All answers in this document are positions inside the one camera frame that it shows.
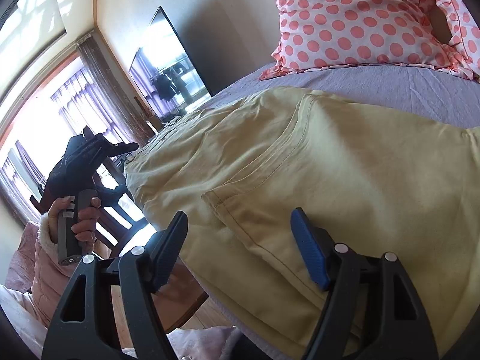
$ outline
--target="sleeve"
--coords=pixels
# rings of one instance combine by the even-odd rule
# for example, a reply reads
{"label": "sleeve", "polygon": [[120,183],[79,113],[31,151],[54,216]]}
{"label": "sleeve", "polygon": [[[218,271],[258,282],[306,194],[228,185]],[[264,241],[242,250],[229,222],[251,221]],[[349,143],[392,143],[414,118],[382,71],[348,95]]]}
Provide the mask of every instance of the sleeve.
{"label": "sleeve", "polygon": [[47,214],[44,214],[35,244],[35,277],[30,296],[34,310],[29,310],[44,326],[50,324],[60,296],[76,266],[77,264],[58,264],[58,245],[50,239],[49,220]]}

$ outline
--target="yellow pants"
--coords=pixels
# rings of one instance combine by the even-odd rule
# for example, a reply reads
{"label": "yellow pants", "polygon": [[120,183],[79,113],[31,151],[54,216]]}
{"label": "yellow pants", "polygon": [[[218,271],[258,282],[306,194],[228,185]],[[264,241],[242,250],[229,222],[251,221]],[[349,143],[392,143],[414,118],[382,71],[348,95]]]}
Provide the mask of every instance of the yellow pants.
{"label": "yellow pants", "polygon": [[326,298],[291,234],[303,207],[357,253],[399,256],[442,355],[480,299],[478,134],[279,87],[185,117],[137,152],[127,185],[158,230],[188,214],[183,261],[285,354],[301,357]]}

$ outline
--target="finger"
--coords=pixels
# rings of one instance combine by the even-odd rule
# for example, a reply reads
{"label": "finger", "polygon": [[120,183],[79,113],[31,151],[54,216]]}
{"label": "finger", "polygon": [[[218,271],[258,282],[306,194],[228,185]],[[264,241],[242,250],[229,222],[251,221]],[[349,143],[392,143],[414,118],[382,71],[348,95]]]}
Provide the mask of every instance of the finger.
{"label": "finger", "polygon": [[75,223],[71,227],[71,230],[75,234],[83,233],[84,231],[95,231],[97,228],[97,221],[94,219],[86,219],[85,221],[81,221],[79,223]]}
{"label": "finger", "polygon": [[94,197],[90,201],[90,204],[92,204],[95,208],[100,208],[100,206],[102,205],[102,201],[100,200],[100,198]]}
{"label": "finger", "polygon": [[55,199],[52,203],[52,206],[49,209],[49,217],[55,218],[59,215],[61,210],[66,210],[70,206],[70,196],[65,196],[64,198]]}
{"label": "finger", "polygon": [[82,242],[92,242],[93,241],[93,232],[84,231],[83,233],[77,234],[75,238]]}
{"label": "finger", "polygon": [[78,220],[83,221],[84,219],[94,219],[97,220],[100,218],[100,211],[95,207],[87,207],[78,212]]}
{"label": "finger", "polygon": [[87,241],[87,245],[86,245],[86,246],[87,246],[87,250],[92,251],[93,248],[94,248],[94,247],[93,247],[94,244],[95,244],[95,234],[94,234],[94,236],[93,236],[93,238],[92,238],[91,241]]}

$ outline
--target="television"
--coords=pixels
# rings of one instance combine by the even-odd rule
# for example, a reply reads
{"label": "television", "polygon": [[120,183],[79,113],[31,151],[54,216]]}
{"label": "television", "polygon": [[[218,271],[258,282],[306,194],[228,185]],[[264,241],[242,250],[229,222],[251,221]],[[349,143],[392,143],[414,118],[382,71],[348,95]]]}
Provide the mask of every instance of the television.
{"label": "television", "polygon": [[129,74],[163,122],[189,114],[212,97],[162,7],[143,35]]}

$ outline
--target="handheld controller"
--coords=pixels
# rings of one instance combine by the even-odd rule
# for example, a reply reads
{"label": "handheld controller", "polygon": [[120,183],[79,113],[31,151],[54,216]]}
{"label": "handheld controller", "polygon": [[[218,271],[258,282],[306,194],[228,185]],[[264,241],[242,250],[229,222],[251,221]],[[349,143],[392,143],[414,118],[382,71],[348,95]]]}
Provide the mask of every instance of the handheld controller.
{"label": "handheld controller", "polygon": [[82,243],[75,238],[71,227],[78,222],[78,212],[90,206],[96,190],[83,190],[70,197],[70,207],[58,214],[58,263],[68,266],[82,258]]}

